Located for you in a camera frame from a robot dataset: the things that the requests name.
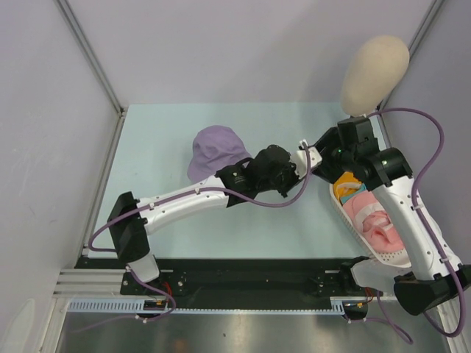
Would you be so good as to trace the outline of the white perforated plastic basket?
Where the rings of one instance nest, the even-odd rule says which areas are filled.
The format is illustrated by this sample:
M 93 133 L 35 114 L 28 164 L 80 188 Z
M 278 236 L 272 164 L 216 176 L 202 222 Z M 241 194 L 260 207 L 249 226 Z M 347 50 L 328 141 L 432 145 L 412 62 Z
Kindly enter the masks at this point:
M 376 259 L 380 263 L 391 265 L 398 268 L 407 268 L 411 265 L 410 260 L 408 258 L 408 254 L 406 251 L 406 247 L 398 252 L 392 253 L 377 253 L 375 252 L 372 247 L 360 236 L 360 233 L 357 232 L 352 225 L 352 222 L 348 218 L 346 212 L 343 210 L 342 204 L 335 198 L 332 185 L 330 186 L 330 197 L 332 199 L 332 203 L 338 214 L 340 215 L 342 221 L 347 225 L 349 230 L 353 233 L 356 237 L 357 241 L 365 247 L 365 249 L 369 252 L 369 256 L 372 259 Z

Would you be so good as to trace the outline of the purple bucket hat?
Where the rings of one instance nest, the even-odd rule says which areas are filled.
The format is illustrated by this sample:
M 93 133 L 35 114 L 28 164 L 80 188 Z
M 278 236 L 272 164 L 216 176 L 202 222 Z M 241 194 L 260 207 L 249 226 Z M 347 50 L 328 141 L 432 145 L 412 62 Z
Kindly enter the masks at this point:
M 209 126 L 200 130 L 193 140 L 187 176 L 191 182 L 196 183 L 213 176 L 228 165 L 251 157 L 242 139 L 231 128 Z

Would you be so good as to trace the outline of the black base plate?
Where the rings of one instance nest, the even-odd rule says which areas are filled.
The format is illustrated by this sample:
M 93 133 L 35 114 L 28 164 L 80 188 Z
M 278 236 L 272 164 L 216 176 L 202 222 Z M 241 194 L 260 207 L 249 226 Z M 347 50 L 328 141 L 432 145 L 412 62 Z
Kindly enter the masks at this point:
M 178 301 L 286 301 L 358 297 L 370 302 L 375 290 L 354 283 L 349 272 L 358 258 L 323 259 L 161 259 L 152 284 Z

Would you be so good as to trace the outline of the yellow hat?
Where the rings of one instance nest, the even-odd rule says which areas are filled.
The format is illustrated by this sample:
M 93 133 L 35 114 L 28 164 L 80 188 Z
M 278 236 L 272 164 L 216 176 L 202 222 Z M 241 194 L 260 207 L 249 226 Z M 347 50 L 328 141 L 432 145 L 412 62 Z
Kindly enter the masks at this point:
M 335 198 L 339 201 L 340 197 L 345 195 L 349 189 L 358 189 L 360 184 L 363 183 L 357 180 L 353 173 L 344 172 L 332 185 L 332 191 Z

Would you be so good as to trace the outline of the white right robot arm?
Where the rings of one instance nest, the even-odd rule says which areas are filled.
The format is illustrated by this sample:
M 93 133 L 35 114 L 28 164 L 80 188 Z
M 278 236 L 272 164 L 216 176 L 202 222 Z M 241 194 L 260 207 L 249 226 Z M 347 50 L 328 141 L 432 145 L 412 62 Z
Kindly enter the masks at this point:
M 403 153 L 380 149 L 368 118 L 348 118 L 329 128 L 314 144 L 322 163 L 314 175 L 334 183 L 345 171 L 366 185 L 391 218 L 404 243 L 409 265 L 398 268 L 361 260 L 339 277 L 340 288 L 356 295 L 365 287 L 393 293 L 402 308 L 420 315 L 458 298 L 470 287 L 470 266 L 454 254 L 418 192 L 417 178 Z

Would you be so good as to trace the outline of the aluminium frame rail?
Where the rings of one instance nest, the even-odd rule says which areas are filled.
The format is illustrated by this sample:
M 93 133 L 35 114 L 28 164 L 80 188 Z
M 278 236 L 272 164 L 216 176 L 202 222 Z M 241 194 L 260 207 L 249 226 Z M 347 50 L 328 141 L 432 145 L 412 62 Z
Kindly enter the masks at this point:
M 98 220 L 99 210 L 102 205 L 105 188 L 110 177 L 113 160 L 116 155 L 119 139 L 121 137 L 127 109 L 124 108 L 118 100 L 118 96 L 116 95 L 116 92 L 113 89 L 107 74 L 102 67 L 102 64 L 100 63 L 99 58 L 96 56 L 96 53 L 93 50 L 93 47 L 87 35 L 85 34 L 85 30 L 82 28 L 77 15 L 74 13 L 70 1 L 58 0 L 54 1 L 54 4 L 57 6 L 61 16 L 63 17 L 63 20 L 72 34 L 73 39 L 75 39 L 79 50 L 82 52 L 85 61 L 89 65 L 91 73 L 94 75 L 100 88 L 105 94 L 107 101 L 110 103 L 113 109 L 113 117 L 115 118 L 113 122 L 111 139 L 107 145 L 105 159 L 100 169 L 99 182 L 96 187 L 93 203 L 91 204 L 91 209 L 88 213 L 88 219 L 85 224 L 85 230 L 82 236 L 82 245 L 81 248 L 77 251 L 78 263 L 84 254 L 88 254 L 88 241 L 93 234 L 96 222 Z

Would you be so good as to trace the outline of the cream mannequin head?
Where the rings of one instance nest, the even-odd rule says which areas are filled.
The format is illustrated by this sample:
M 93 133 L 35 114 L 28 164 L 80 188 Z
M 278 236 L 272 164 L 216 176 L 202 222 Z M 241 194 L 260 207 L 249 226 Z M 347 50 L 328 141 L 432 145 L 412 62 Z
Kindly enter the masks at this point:
M 392 35 L 369 39 L 355 53 L 341 88 L 345 114 L 368 115 L 404 77 L 410 61 L 407 45 Z

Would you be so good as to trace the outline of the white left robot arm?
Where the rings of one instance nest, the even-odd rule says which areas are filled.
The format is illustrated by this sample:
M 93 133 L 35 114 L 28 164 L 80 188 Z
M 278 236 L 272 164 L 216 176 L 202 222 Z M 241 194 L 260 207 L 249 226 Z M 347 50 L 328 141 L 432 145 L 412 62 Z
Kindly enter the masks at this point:
M 270 145 L 255 157 L 245 157 L 173 193 L 141 199 L 130 191 L 123 193 L 108 218 L 117 258 L 137 275 L 140 289 L 156 293 L 163 277 L 150 249 L 150 235 L 205 210 L 253 202 L 258 194 L 267 191 L 275 190 L 286 197 L 305 174 L 305 152 L 289 153 Z

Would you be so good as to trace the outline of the teal cap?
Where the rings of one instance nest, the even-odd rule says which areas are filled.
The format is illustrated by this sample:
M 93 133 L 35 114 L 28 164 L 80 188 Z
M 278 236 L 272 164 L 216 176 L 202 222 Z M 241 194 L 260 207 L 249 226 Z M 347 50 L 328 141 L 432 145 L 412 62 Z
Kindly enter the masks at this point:
M 339 201 L 341 204 L 346 204 L 351 198 L 365 191 L 367 191 L 365 184 L 360 184 L 358 189 L 349 189 L 345 195 L 340 197 Z

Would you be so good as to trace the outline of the pink bucket hat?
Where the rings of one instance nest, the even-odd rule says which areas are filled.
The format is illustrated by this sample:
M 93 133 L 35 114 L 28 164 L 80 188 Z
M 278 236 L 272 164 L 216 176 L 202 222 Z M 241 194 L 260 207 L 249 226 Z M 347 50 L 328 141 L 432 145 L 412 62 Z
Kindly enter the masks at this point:
M 372 192 L 365 191 L 342 205 L 355 230 L 377 253 L 405 248 L 394 224 Z

